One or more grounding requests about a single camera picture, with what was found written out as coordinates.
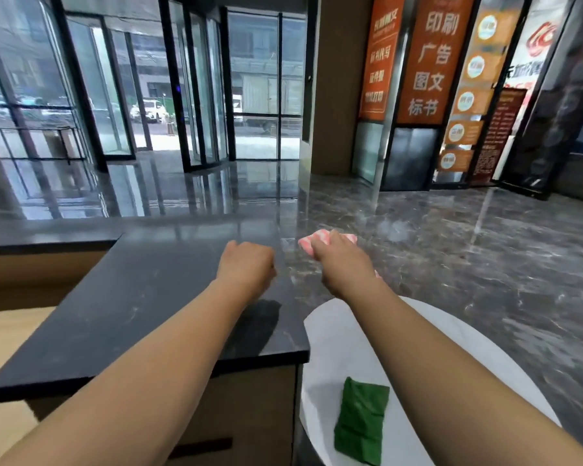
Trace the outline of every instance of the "person's right arm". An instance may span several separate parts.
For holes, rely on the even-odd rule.
[[[365,252],[335,231],[312,245],[437,466],[583,466],[574,438],[376,278]]]

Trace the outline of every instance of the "gray countertop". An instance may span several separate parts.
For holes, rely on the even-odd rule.
[[[79,236],[63,229],[44,239],[37,232],[26,242],[24,230],[3,235],[0,253],[118,240],[0,368],[0,402],[73,394],[205,289],[231,239],[273,247],[279,275],[242,314],[213,375],[308,361],[309,343],[274,222],[237,216],[139,221],[131,226],[123,219],[122,228],[106,224],[91,232],[79,228]]]

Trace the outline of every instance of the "dark red poster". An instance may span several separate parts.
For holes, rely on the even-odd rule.
[[[490,184],[494,168],[512,133],[512,127],[525,100],[525,95],[527,95],[527,90],[522,88],[503,88],[501,91],[488,133],[482,144],[482,152],[475,165],[471,179],[472,185]]]

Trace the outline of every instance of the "person's left arm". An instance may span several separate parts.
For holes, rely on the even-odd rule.
[[[273,277],[270,247],[229,242],[207,289],[57,408],[0,466],[163,464],[244,308]]]

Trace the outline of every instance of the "red logo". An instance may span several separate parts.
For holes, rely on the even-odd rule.
[[[527,40],[527,50],[531,57],[537,57],[544,52],[548,46],[553,43],[553,35],[557,30],[557,24],[550,21],[545,22],[537,28],[531,37]]]

